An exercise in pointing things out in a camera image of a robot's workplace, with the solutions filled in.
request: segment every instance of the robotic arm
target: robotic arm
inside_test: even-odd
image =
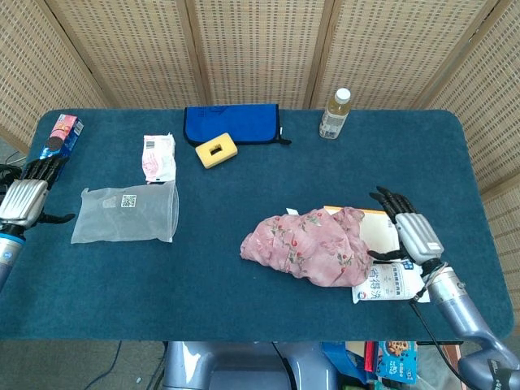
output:
[[[43,212],[47,194],[68,158],[53,156],[34,160],[25,168],[20,180],[7,190],[0,205],[0,291],[24,246],[24,232],[37,223],[66,223],[75,217]]]
[[[381,204],[396,225],[401,248],[389,253],[370,251],[369,254],[380,261],[409,258],[422,266],[425,287],[410,301],[415,313],[423,320],[416,301],[428,290],[456,336],[482,348],[458,362],[459,374],[470,388],[520,389],[520,361],[493,335],[453,268],[440,260],[444,247],[427,219],[418,214],[406,197],[382,187],[377,189],[379,193],[370,196]]]

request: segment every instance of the blue bag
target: blue bag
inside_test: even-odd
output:
[[[197,146],[227,132],[236,144],[288,145],[281,135],[277,104],[186,107],[184,137]]]

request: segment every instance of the blue felt tablecloth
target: blue felt tablecloth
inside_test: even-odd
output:
[[[38,225],[0,294],[3,338],[148,340],[428,340],[405,301],[352,303],[349,288],[241,260],[240,244],[286,207],[378,208],[377,184],[404,193],[431,221],[445,258],[492,330],[513,315],[457,118],[442,110],[355,110],[335,141],[319,137],[321,112],[285,110],[290,146],[241,145],[210,170],[183,138],[182,110],[55,110],[38,125],[35,158],[60,112],[84,131],[45,211],[78,213],[85,187],[144,184],[144,134],[176,141],[180,218],[158,240],[71,245],[75,221]],[[442,340],[455,337],[421,305]]]

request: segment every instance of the pink cloth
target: pink cloth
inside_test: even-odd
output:
[[[323,287],[363,283],[372,265],[359,238],[365,214],[345,207],[334,215],[325,209],[282,215],[262,221],[240,246],[240,256]]]

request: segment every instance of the sponge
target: sponge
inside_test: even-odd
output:
[[[226,132],[199,145],[195,151],[206,169],[214,167],[238,153],[235,143]]]

